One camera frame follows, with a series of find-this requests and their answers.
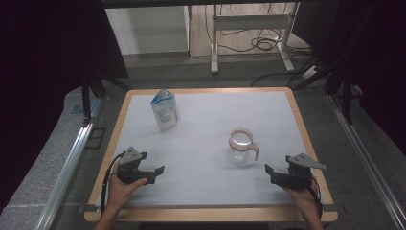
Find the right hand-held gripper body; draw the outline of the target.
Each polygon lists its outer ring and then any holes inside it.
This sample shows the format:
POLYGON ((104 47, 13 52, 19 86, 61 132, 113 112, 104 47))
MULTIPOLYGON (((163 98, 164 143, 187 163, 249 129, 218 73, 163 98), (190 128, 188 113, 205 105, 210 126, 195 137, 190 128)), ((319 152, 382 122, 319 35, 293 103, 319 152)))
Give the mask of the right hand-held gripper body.
POLYGON ((312 168, 320 170, 327 168, 305 153, 291 156, 289 161, 288 173, 274 172, 273 183, 293 190, 301 190, 311 186, 312 168))

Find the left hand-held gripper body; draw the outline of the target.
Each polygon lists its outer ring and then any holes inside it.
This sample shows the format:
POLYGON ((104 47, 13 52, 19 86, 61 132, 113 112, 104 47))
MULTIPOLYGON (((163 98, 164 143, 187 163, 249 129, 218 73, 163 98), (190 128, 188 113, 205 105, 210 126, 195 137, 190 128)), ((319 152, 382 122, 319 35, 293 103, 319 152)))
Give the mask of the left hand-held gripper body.
POLYGON ((117 177, 125 184, 134 183, 142 178, 148 179, 147 172, 142 172, 138 169, 141 161, 140 152, 133 147, 129 147, 121 158, 117 169, 117 177))

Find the glass pitcher with beige rim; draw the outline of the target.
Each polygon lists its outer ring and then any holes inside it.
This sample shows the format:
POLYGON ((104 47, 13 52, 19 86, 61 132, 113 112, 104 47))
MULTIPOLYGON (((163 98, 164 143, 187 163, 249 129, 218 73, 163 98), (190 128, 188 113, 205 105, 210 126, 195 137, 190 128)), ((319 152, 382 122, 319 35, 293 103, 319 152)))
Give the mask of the glass pitcher with beige rim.
POLYGON ((232 149, 231 157, 236 162, 246 161, 251 152, 254 154, 254 161, 258 161, 259 146, 248 128, 242 126, 234 128, 230 133, 228 143, 232 149))

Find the white and blue milk carton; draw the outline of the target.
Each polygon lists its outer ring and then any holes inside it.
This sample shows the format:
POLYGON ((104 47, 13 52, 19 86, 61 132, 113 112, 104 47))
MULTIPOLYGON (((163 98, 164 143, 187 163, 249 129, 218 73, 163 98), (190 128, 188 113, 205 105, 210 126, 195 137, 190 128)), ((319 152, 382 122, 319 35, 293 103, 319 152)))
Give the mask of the white and blue milk carton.
POLYGON ((180 119, 175 95, 166 89, 161 89, 151 101, 151 108, 157 126, 161 131, 172 129, 180 119))

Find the person's right hand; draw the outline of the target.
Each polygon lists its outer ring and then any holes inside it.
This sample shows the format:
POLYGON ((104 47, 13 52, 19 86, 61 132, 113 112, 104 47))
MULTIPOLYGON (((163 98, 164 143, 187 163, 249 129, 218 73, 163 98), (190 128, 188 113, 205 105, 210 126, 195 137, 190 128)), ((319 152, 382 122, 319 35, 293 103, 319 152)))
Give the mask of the person's right hand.
POLYGON ((283 187, 283 189, 290 195, 290 197, 294 201, 294 204, 297 206, 302 214, 318 215, 318 207, 316 205, 315 198, 308 189, 300 191, 292 190, 285 187, 283 187))

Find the person's left hand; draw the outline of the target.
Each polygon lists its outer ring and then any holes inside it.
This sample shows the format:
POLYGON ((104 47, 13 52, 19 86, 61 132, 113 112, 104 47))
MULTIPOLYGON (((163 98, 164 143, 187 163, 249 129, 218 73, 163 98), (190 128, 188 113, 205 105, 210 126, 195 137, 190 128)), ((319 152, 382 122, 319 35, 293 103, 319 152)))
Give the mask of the person's left hand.
POLYGON ((141 178, 131 184, 123 183, 116 175, 119 163, 113 167, 108 182, 108 199, 106 208, 108 210, 120 210, 132 196, 132 193, 147 183, 146 178, 141 178))

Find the pale grey table mat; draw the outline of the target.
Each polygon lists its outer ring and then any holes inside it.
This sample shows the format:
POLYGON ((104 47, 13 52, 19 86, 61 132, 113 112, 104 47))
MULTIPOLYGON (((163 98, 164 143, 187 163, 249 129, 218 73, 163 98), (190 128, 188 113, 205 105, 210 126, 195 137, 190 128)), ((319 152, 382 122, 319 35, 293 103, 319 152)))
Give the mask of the pale grey table mat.
POLYGON ((254 207, 288 204, 287 192, 270 182, 265 165, 286 172, 285 156, 307 153, 299 114, 288 90, 177 94, 178 124, 157 126, 151 96, 133 95, 125 106, 115 154, 129 147, 147 152, 143 171, 165 167, 152 185, 133 193, 130 207, 254 207), (244 162, 232 159, 228 140, 248 128, 259 146, 244 162))

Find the black tripod stand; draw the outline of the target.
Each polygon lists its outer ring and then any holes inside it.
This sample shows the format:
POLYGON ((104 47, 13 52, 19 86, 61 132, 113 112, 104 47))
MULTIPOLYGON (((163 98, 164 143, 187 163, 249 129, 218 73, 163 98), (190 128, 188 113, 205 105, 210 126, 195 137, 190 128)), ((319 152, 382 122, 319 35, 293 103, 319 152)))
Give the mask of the black tripod stand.
POLYGON ((115 86, 118 86, 124 91, 129 91, 131 87, 124 84, 120 80, 106 76, 100 73, 93 73, 87 67, 83 67, 81 71, 81 95, 82 95, 82 107, 84 114, 83 125, 87 126, 91 123, 94 115, 93 109, 90 104, 90 93, 93 93, 97 99, 101 99, 106 95, 106 89, 102 83, 106 80, 115 86))

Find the black metal stand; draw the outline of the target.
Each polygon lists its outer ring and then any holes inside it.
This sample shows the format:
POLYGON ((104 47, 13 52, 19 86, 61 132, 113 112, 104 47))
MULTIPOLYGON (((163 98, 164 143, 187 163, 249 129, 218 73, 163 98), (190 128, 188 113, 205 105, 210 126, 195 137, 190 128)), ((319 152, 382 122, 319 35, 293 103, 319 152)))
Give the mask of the black metal stand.
POLYGON ((351 92, 352 82, 348 61, 344 57, 339 57, 329 66, 316 72, 309 78, 302 80, 297 84, 290 84, 288 87, 292 90, 300 90, 325 76, 328 76, 328 79, 324 86, 324 91, 328 95, 335 94, 339 87, 342 87, 341 112, 347 123, 351 125, 350 102, 354 99, 354 96, 351 92))

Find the white cabinet panel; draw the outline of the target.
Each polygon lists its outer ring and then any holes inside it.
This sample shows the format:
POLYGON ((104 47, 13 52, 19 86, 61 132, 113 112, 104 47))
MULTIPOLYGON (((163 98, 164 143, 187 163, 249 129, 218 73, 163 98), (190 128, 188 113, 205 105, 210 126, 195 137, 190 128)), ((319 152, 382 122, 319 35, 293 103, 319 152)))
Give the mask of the white cabinet panel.
POLYGON ((123 55, 189 51, 186 6, 105 10, 123 55))

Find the black curtain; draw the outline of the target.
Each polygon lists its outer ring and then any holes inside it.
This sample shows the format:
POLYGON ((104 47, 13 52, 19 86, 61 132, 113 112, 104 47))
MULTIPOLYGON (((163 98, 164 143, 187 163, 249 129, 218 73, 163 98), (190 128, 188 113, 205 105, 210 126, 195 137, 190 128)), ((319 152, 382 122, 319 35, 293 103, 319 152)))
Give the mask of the black curtain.
POLYGON ((332 69, 325 91, 343 81, 406 154, 406 0, 303 0, 293 34, 332 69))
POLYGON ((0 0, 0 212, 84 77, 124 78, 102 0, 0 0))

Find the aluminium rail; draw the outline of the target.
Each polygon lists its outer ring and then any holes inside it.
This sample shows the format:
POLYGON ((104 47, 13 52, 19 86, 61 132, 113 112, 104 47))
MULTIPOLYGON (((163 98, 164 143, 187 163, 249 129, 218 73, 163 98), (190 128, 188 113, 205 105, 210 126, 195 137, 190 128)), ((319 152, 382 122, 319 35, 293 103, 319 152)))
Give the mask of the aluminium rail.
POLYGON ((406 211, 401 207, 400 202, 395 196, 393 190, 384 180, 382 174, 374 164, 368 150, 360 139, 353 125, 351 125, 345 116, 342 114, 342 106, 339 100, 331 95, 327 95, 327 99, 336 114, 339 123, 348 136, 356 154, 360 158, 368 177, 370 178, 374 188, 380 196, 388 214, 393 220, 397 230, 406 230, 406 211))
POLYGON ((83 125, 80 128, 79 134, 71 147, 54 188, 45 203, 37 224, 34 226, 34 230, 50 230, 59 205, 65 196, 77 164, 79 163, 81 154, 93 128, 94 119, 98 115, 101 105, 102 99, 96 99, 93 101, 91 105, 90 120, 87 125, 83 125))

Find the white metal desk frame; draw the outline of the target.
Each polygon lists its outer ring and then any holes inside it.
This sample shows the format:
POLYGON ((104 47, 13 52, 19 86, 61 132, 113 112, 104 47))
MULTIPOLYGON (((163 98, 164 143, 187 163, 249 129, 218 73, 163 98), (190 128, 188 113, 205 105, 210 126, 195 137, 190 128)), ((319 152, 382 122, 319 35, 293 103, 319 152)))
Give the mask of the white metal desk frame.
POLYGON ((290 36, 296 12, 299 3, 296 2, 289 14, 267 14, 267 15, 238 15, 238 16, 220 16, 216 13, 216 6, 213 12, 213 38, 211 52, 211 72, 218 73, 218 51, 217 51, 217 32, 232 30, 265 30, 281 29, 284 30, 283 36, 277 42, 277 48, 288 73, 294 71, 293 64, 287 54, 286 45, 290 36))

